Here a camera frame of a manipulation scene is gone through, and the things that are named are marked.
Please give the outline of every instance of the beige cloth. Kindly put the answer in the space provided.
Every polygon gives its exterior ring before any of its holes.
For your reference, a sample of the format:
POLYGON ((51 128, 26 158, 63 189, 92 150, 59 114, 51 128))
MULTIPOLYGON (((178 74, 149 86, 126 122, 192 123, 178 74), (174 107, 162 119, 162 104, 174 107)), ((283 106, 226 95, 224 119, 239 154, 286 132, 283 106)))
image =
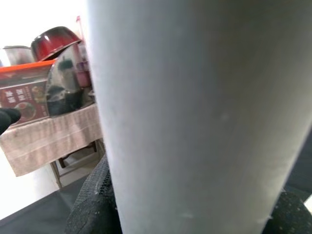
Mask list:
POLYGON ((102 137, 95 104, 6 131, 1 148, 16 176, 30 173, 102 137))

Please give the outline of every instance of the gray pole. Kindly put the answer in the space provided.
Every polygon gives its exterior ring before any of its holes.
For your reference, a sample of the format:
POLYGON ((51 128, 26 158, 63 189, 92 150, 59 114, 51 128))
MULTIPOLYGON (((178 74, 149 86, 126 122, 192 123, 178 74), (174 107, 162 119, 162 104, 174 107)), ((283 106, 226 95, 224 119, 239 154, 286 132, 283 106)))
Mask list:
POLYGON ((283 2, 87 2, 124 234, 261 233, 312 118, 311 3, 283 2))

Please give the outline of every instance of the red bowl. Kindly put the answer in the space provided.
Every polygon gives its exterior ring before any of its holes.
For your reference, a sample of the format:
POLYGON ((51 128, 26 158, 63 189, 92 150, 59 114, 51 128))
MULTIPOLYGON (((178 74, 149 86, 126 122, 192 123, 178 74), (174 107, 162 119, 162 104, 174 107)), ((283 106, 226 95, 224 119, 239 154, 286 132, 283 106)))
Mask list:
POLYGON ((36 61, 52 60, 68 46, 80 41, 75 33, 60 26, 37 36, 31 43, 31 49, 36 61))

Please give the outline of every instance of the black floor mat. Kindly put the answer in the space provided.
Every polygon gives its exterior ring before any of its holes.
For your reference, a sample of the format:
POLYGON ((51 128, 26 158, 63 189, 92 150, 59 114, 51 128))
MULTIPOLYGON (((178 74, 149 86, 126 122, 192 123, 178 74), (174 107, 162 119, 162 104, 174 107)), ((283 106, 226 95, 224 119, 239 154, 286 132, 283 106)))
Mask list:
POLYGON ((1 234, 61 234, 86 177, 0 220, 1 234))

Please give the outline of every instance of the stainless steel pot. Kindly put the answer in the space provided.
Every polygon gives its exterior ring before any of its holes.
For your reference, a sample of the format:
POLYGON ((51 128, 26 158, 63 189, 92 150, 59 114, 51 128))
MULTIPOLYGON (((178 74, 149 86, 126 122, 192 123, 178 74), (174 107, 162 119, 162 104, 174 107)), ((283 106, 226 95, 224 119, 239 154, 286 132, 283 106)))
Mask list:
POLYGON ((32 51, 27 46, 5 46, 0 49, 0 67, 35 62, 32 51))

